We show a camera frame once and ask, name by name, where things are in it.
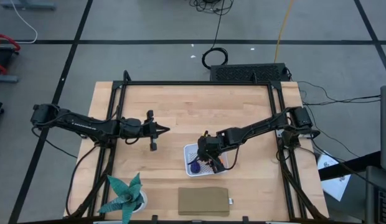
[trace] paper sheet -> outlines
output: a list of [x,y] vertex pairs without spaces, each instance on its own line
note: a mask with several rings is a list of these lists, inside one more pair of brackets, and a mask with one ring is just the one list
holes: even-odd
[[[318,160],[318,170],[335,164],[338,164],[335,159],[327,155],[321,155]],[[349,174],[339,178],[322,181],[323,191],[340,202],[350,177],[351,175]]]

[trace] green plant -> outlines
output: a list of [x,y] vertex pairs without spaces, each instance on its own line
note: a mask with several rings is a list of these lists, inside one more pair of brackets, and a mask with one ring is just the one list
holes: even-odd
[[99,213],[122,210],[123,224],[128,224],[132,212],[144,203],[143,197],[140,194],[142,185],[139,173],[131,180],[129,186],[122,180],[110,175],[107,176],[107,179],[110,181],[111,188],[113,188],[118,197],[102,206],[99,209]]

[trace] yellow cable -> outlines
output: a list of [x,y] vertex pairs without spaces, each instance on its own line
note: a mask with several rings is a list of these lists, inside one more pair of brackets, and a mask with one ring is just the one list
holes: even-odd
[[294,0],[290,0],[290,4],[288,5],[285,19],[283,20],[283,24],[281,25],[281,29],[280,29],[279,37],[278,37],[278,43],[276,44],[275,60],[273,61],[273,63],[276,63],[276,59],[278,58],[279,43],[280,43],[281,34],[283,33],[283,29],[286,26],[287,18],[288,18],[288,15],[290,14],[290,10],[291,10],[291,6],[293,5],[293,2],[294,2]]

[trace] black cable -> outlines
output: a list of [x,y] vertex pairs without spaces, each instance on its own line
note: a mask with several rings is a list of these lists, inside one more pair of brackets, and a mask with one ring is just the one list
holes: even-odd
[[215,8],[221,1],[222,0],[189,0],[189,5],[195,7],[197,12],[216,14],[218,16],[226,15],[232,8],[234,0],[230,0],[230,5],[227,7]]
[[81,159],[77,162],[77,165],[75,165],[75,167],[74,167],[73,173],[71,175],[70,185],[69,185],[68,191],[67,191],[67,197],[66,197],[66,212],[67,212],[68,216],[71,215],[70,211],[68,210],[68,198],[70,197],[71,188],[73,186],[73,180],[74,180],[75,171],[77,170],[77,168],[80,165],[80,163],[84,160],[84,158],[86,158],[96,147],[97,146],[94,146],[85,155],[83,155],[83,157],[81,157]]
[[127,139],[125,139],[125,144],[129,144],[129,145],[131,145],[131,144],[135,144],[138,140],[139,140],[139,137],[137,137],[134,141],[131,141],[131,142],[128,142],[128,141],[126,141]]
[[117,114],[117,111],[118,111],[118,106],[117,106],[117,108],[116,108],[116,111],[112,114],[112,116],[111,116],[110,118],[104,120],[104,121],[90,121],[90,120],[88,120],[88,119],[85,119],[85,118],[82,117],[82,116],[79,116],[79,114],[75,114],[75,113],[64,113],[64,114],[62,114],[62,115],[60,115],[60,116],[56,117],[55,119],[52,119],[52,120],[50,120],[50,121],[48,121],[48,122],[38,123],[38,125],[40,125],[40,126],[45,126],[45,125],[52,124],[53,122],[57,121],[58,119],[60,119],[60,118],[62,118],[62,117],[64,117],[64,116],[66,116],[66,115],[72,115],[72,116],[78,117],[78,118],[80,118],[80,119],[82,119],[82,120],[84,120],[84,121],[86,121],[86,122],[91,122],[91,123],[93,123],[93,124],[104,124],[104,123],[106,123],[106,122],[109,122],[111,119],[113,119],[114,116]]
[[322,102],[322,103],[304,103],[303,105],[324,106],[324,105],[329,105],[329,104],[332,104],[332,103],[373,103],[373,102],[379,102],[380,101],[380,100],[360,101],[360,102],[353,101],[353,100],[360,100],[360,99],[365,99],[365,98],[360,97],[360,98],[352,98],[352,99],[346,99],[346,100],[341,100],[341,101],[333,101],[333,102],[327,102],[326,101],[326,102]]
[[320,131],[322,132],[325,136],[327,136],[329,139],[332,139],[336,142],[338,142],[340,145],[342,145],[348,152],[350,152],[352,155],[356,156],[356,157],[359,157],[357,154],[353,153],[351,150],[348,149],[347,146],[345,146],[342,142],[340,142],[339,140],[333,138],[333,137],[330,137],[327,133],[325,133],[322,129],[320,129],[317,124],[316,124],[316,120],[315,120],[315,116],[313,115],[313,112],[312,112],[312,109],[306,105],[306,107],[309,109],[309,112],[311,112],[311,115],[312,115],[312,118],[313,118],[313,124],[315,125],[315,127]]
[[54,147],[55,149],[57,149],[57,150],[59,150],[59,151],[65,153],[65,154],[67,154],[67,155],[69,155],[69,156],[71,156],[71,157],[77,158],[77,157],[74,156],[73,154],[70,154],[70,153],[64,151],[63,149],[61,149],[61,148],[55,146],[55,145],[52,144],[49,140],[47,140],[47,139],[42,139],[37,133],[35,133],[34,129],[37,129],[37,127],[32,127],[32,128],[31,128],[31,132],[32,132],[35,136],[37,136],[39,139],[44,140],[45,142],[47,142],[48,144],[50,144],[50,145],[51,145],[52,147]]
[[313,154],[314,156],[316,156],[316,155],[315,155],[315,152],[313,152],[313,151],[311,151],[311,150],[309,150],[309,149],[306,149],[306,148],[301,147],[301,146],[298,146],[298,148],[299,148],[299,149],[303,149],[304,151],[310,152],[311,154]]
[[360,101],[360,102],[352,102],[354,100],[364,100],[364,99],[370,99],[370,98],[379,98],[381,95],[374,95],[374,96],[363,96],[363,97],[357,97],[357,98],[351,98],[351,99],[346,99],[346,100],[336,100],[336,99],[333,99],[331,98],[327,91],[321,87],[321,86],[318,86],[318,85],[314,85],[310,82],[306,82],[306,81],[298,81],[297,83],[306,83],[308,85],[311,85],[313,87],[316,87],[316,88],[320,88],[323,90],[324,94],[326,95],[326,97],[329,99],[329,100],[332,100],[332,102],[322,102],[322,103],[304,103],[304,105],[312,105],[312,106],[315,106],[315,105],[328,105],[328,104],[332,104],[332,103],[372,103],[372,102],[377,102],[377,101],[380,101],[380,100],[374,100],[374,101]]
[[311,138],[311,141],[312,141],[312,143],[313,143],[320,151],[322,151],[325,155],[327,155],[327,156],[331,157],[332,159],[334,159],[335,161],[337,161],[337,163],[338,163],[340,166],[342,166],[343,168],[345,168],[346,170],[348,170],[348,171],[351,172],[352,174],[355,174],[356,176],[358,176],[359,178],[361,178],[361,179],[364,180],[365,182],[367,182],[367,183],[373,185],[374,187],[377,187],[379,190],[386,192],[386,189],[385,189],[385,188],[380,187],[379,185],[377,185],[377,184],[375,184],[375,183],[373,183],[373,182],[367,180],[365,177],[362,177],[358,172],[355,172],[354,170],[352,170],[351,168],[349,168],[348,166],[346,166],[344,163],[338,161],[338,158],[336,158],[336,157],[330,155],[330,154],[327,153],[325,150],[321,149],[321,148],[316,144],[316,142],[313,141],[313,138]]
[[225,0],[222,0],[222,8],[221,8],[221,12],[220,12],[220,14],[219,14],[218,27],[217,27],[217,32],[216,32],[216,34],[215,34],[214,43],[212,44],[212,47],[211,47],[208,51],[206,51],[206,52],[203,54],[202,58],[201,58],[201,63],[202,63],[203,66],[204,66],[205,68],[207,68],[207,69],[211,69],[211,67],[208,66],[208,65],[206,64],[205,58],[206,58],[206,56],[207,56],[209,53],[211,53],[211,52],[213,52],[213,51],[221,52],[221,53],[223,53],[223,55],[225,56],[224,62],[222,62],[221,65],[226,65],[226,64],[228,64],[228,61],[229,61],[228,52],[227,52],[224,48],[221,48],[221,47],[216,47],[216,48],[214,48],[215,43],[217,42],[218,31],[219,31],[220,21],[221,21],[221,18],[222,18],[222,11],[223,11],[223,9],[224,9],[224,4],[225,4]]
[[199,158],[199,155],[197,155],[197,156],[192,160],[192,162],[188,162],[187,165],[191,165],[193,162],[197,161],[198,158]]
[[[291,72],[290,72],[290,70],[287,68],[287,67],[285,67],[284,68],[286,71],[286,73],[287,73],[287,77],[290,79],[290,81],[291,82],[293,82],[294,80],[293,80],[293,74],[291,74]],[[298,91],[299,91],[299,95],[301,96],[301,92],[303,92],[303,93],[305,93],[305,96],[304,97],[301,97],[301,99],[305,99],[306,98],[306,96],[308,95],[308,93],[305,91],[305,90],[302,90],[299,86],[298,86]]]
[[277,151],[276,151],[275,157],[276,157],[276,160],[277,160],[277,161],[279,161],[279,162],[285,162],[285,161],[287,161],[287,160],[290,158],[290,153],[289,153],[285,159],[281,160],[281,159],[280,159],[280,156],[279,156],[280,152],[281,152],[281,150],[277,150]]
[[236,165],[236,162],[237,162],[237,156],[238,156],[238,150],[240,149],[240,146],[237,146],[237,149],[236,149],[236,155],[235,155],[235,160],[233,161],[233,164],[231,167],[228,167],[228,168],[225,168],[225,170],[231,170],[235,167]]

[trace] folded towel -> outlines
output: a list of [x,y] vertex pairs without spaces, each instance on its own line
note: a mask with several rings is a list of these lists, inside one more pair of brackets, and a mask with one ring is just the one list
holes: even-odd
[[228,189],[222,187],[179,188],[179,215],[229,215]]

